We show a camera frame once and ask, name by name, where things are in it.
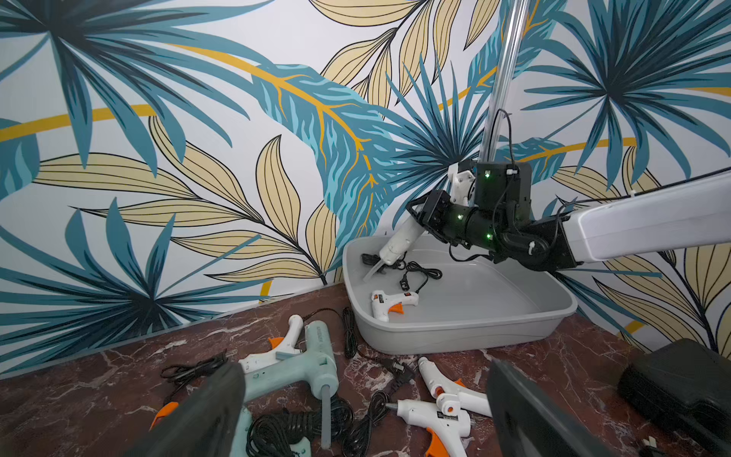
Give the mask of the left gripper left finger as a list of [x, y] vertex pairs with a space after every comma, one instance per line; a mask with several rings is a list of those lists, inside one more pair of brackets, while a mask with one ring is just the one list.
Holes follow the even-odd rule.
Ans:
[[128, 449], [127, 456], [230, 455], [245, 394], [243, 368], [226, 363]]

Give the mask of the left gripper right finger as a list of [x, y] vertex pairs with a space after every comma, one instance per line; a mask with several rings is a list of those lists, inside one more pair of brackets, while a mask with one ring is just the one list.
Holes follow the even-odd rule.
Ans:
[[492, 362], [487, 400], [504, 456], [612, 454], [574, 416], [508, 362]]

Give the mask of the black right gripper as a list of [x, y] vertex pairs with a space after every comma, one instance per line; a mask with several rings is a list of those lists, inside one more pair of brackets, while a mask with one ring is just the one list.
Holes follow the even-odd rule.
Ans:
[[492, 209], [452, 203], [445, 190], [412, 199], [407, 211], [428, 233], [451, 247], [478, 247], [493, 254], [514, 254], [508, 216], [504, 208], [507, 190], [498, 197]]

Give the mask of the large white glue gun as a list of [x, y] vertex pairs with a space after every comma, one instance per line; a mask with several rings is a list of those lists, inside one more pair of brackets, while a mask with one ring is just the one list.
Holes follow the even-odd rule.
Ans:
[[[467, 169], [466, 171], [457, 171], [457, 166], [451, 166], [447, 174], [451, 182], [448, 201], [451, 204], [466, 205], [469, 200], [471, 186], [475, 182], [475, 176]], [[367, 283], [370, 278], [382, 268], [382, 266], [393, 266], [394, 263], [406, 253], [411, 245], [426, 231], [422, 222], [428, 218], [426, 206], [430, 209], [436, 208], [439, 202], [439, 192], [432, 190], [426, 198], [426, 203], [417, 204], [417, 215], [410, 216], [407, 221], [395, 232], [388, 243], [380, 249], [380, 260], [365, 276], [364, 281]]]

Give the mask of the white small glue gun pair-left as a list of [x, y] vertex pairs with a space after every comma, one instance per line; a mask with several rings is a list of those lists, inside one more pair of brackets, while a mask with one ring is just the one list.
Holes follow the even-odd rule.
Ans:
[[470, 436], [470, 416], [460, 411], [456, 416], [443, 414], [435, 403], [420, 400], [398, 400], [387, 403], [409, 426], [424, 428], [431, 441], [426, 457], [466, 457], [462, 439]]

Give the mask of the white small glue gun pair-right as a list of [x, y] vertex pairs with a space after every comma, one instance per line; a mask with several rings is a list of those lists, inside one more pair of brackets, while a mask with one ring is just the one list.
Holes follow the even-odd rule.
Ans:
[[492, 416], [485, 393], [467, 388], [461, 380], [448, 379], [436, 364], [426, 357], [419, 358], [418, 367], [430, 395], [443, 414], [458, 416], [461, 411], [468, 411], [485, 417]]

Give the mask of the white orange-trigger glue gun front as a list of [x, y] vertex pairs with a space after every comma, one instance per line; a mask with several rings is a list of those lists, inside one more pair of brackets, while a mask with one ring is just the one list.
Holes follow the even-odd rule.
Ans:
[[419, 294], [411, 291], [396, 294], [373, 291], [370, 297], [372, 315], [382, 322], [388, 322], [392, 313], [404, 314], [406, 306], [416, 307], [419, 305]]

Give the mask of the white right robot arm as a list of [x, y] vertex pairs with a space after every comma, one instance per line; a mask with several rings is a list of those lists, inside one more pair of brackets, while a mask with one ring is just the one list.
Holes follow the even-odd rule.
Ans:
[[535, 272], [584, 263], [727, 243], [730, 173], [717, 171], [603, 205], [530, 218], [531, 167], [479, 163], [453, 177], [451, 192], [432, 190], [409, 202], [410, 217], [381, 249], [388, 264], [424, 233], [452, 247], [483, 249], [500, 263], [513, 259]]

